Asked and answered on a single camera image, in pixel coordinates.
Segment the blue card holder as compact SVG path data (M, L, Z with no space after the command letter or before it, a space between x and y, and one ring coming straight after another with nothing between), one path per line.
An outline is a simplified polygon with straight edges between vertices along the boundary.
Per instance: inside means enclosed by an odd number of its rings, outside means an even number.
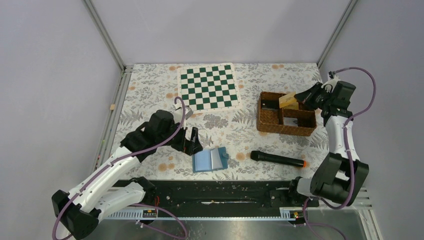
M202 173L225 170L228 168L229 159L225 147L204 149L192 157L192 171Z

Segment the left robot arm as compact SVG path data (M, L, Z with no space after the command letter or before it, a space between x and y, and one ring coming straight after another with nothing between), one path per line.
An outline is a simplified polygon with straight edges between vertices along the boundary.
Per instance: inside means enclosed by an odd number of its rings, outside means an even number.
M156 187L145 177L131 180L116 192L108 191L124 173L141 164L159 147L170 146L189 156L202 151L196 127L192 128L191 137L186 138L185 121L192 114L189 107L174 112L157 110L149 121L129 132L109 159L82 183L69 191L56 191L51 197L56 216L52 239L57 239L59 225L69 231L70 237L81 240L105 217L134 204L152 204Z

